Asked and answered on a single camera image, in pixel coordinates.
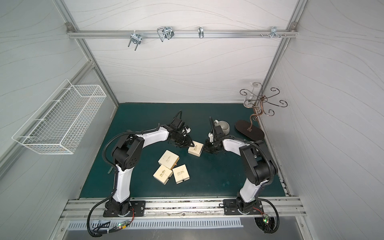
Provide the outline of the cream drawer jewelry box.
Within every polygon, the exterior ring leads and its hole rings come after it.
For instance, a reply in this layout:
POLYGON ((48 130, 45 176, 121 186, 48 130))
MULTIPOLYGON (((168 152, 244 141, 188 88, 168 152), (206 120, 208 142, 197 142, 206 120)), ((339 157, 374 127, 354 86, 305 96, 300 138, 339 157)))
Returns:
POLYGON ((188 148, 188 153, 193 155, 193 156, 200 157, 202 154, 204 145, 202 143, 198 143, 195 141, 193 141, 193 144, 194 144, 193 147, 188 148))

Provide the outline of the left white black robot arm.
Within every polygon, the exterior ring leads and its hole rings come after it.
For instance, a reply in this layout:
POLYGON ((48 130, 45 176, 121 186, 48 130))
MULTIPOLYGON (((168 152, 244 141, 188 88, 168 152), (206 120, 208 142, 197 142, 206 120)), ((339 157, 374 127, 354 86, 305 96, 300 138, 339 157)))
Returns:
POLYGON ((114 188, 107 198, 106 210, 119 217, 131 211, 130 184, 132 172, 141 158, 145 147, 168 141, 180 148, 194 146, 190 127, 183 120, 174 117, 168 125, 161 125, 145 131, 125 131, 111 139, 103 149, 103 160, 115 171, 114 188))

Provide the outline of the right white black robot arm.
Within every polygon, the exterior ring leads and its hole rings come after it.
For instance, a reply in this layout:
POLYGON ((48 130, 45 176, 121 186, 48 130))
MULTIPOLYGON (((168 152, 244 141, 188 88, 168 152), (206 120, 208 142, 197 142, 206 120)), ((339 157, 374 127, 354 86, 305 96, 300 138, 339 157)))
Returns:
POLYGON ((225 135, 222 127, 212 125, 205 151, 212 154, 227 151, 242 158, 247 179, 238 193, 236 205, 240 213, 248 214, 259 201, 262 190, 274 181, 278 173, 268 147, 263 141, 250 142, 225 135))

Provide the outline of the metal jewelry stand dark base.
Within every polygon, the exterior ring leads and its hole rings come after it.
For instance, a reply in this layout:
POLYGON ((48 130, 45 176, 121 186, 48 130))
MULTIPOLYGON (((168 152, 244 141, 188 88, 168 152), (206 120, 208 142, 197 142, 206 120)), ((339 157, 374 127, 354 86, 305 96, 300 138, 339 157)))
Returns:
POLYGON ((249 139, 253 141, 260 141, 265 138, 264 131, 258 127, 257 124, 260 123, 259 117, 262 115, 272 117, 275 115, 274 110, 269 109, 266 111, 264 108, 264 104, 269 104, 275 107, 280 108, 286 108, 288 106, 288 103, 285 100, 280 100, 279 104, 275 104, 270 102, 270 99, 273 97, 278 96, 281 91, 278 88, 272 87, 270 90, 273 95, 267 97, 265 94, 256 94, 254 92, 255 89, 262 89, 263 84, 259 82, 253 82, 251 83, 252 90, 249 89, 241 89, 240 94, 245 97, 243 106, 247 109, 252 109, 253 113, 250 115, 250 119, 248 121, 246 120, 239 120, 235 123, 235 128, 238 132, 243 134, 244 136, 248 137, 249 139))

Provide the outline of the grey ribbed ceramic mug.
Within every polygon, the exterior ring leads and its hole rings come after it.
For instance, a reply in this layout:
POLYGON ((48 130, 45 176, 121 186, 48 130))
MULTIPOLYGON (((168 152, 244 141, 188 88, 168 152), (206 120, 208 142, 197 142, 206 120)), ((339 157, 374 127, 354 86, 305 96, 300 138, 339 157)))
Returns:
POLYGON ((214 124, 215 126, 220 126, 225 135, 228 135, 230 133, 230 125, 226 121, 214 120, 214 124))

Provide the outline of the metal clamp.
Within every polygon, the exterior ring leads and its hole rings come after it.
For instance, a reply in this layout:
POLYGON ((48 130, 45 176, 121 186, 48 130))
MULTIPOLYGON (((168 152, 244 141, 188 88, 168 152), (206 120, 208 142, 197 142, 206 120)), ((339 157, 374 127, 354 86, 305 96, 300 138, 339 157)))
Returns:
POLYGON ((164 42, 165 39, 170 40, 175 35, 172 27, 160 27, 157 29, 157 33, 161 42, 164 42))
POLYGON ((284 34, 284 33, 278 33, 277 27, 272 27, 271 31, 268 34, 266 34, 266 35, 265 34, 260 34, 260 36, 262 38, 268 37, 270 39, 273 39, 273 38, 285 38, 285 37, 287 37, 287 35, 284 34))
POLYGON ((204 29, 203 29, 203 27, 198 27, 198 35, 199 35, 199 39, 203 39, 204 38, 204 29))
POLYGON ((141 44, 142 42, 142 37, 141 35, 139 35, 136 31, 134 31, 131 35, 130 35, 130 41, 128 43, 128 48, 133 45, 135 46, 134 48, 134 51, 137 50, 138 46, 141 44))

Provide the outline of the aluminium crossbar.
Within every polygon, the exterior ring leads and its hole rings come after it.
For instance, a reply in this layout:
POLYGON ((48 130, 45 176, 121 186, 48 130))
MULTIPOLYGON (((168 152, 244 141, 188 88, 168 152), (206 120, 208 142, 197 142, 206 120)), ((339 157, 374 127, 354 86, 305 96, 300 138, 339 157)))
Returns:
MULTIPOLYGON (((204 29, 203 39, 246 39, 246 38, 262 38, 260 34, 268 34, 271 29, 267 30, 207 30, 204 29)), ((68 32, 67 35, 71 39, 129 39, 133 33, 130 31, 76 31, 68 32)), ((156 30, 136 31, 141 35, 142 39, 159 39, 156 30)), ((199 39, 198 29, 195 30, 174 30, 173 39, 199 39)), ((285 38, 295 38, 299 34, 297 31, 278 30, 278 33, 287 35, 285 38)))

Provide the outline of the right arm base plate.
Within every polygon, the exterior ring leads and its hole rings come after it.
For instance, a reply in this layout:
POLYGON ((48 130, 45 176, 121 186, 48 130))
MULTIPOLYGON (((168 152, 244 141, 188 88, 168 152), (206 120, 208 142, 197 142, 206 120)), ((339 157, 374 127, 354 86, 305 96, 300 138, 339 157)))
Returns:
POLYGON ((224 199, 219 207, 224 209, 224 215, 260 215, 264 214, 264 209, 261 201, 252 201, 245 203, 241 198, 224 199))

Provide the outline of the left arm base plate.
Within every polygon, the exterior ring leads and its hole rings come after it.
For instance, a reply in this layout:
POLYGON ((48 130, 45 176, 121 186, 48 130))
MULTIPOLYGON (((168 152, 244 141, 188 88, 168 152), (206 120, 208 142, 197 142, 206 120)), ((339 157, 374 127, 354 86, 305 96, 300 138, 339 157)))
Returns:
POLYGON ((128 205, 118 210, 116 204, 107 202, 103 213, 104 218, 117 218, 117 217, 143 217, 146 207, 146 201, 130 201, 128 205))

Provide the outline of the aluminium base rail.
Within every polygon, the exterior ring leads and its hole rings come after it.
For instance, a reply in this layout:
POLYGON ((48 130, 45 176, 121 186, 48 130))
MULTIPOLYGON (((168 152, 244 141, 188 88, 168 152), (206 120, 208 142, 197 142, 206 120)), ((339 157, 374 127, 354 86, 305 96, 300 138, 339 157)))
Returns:
MULTIPOLYGON (((144 216, 139 219, 165 219, 165 218, 213 218, 213 217, 261 217, 260 215, 224 215, 224 209, 219 207, 224 198, 138 198, 131 201, 146 201, 144 216)), ((276 208, 280 217, 306 217, 306 210, 299 197, 271 197, 266 198, 276 208)), ((69 200, 59 220, 86 220, 92 207, 101 199, 83 198, 69 200)), ((264 214, 276 216, 273 207, 262 202, 264 214)), ((105 204, 96 207, 91 219, 101 220, 105 204)))

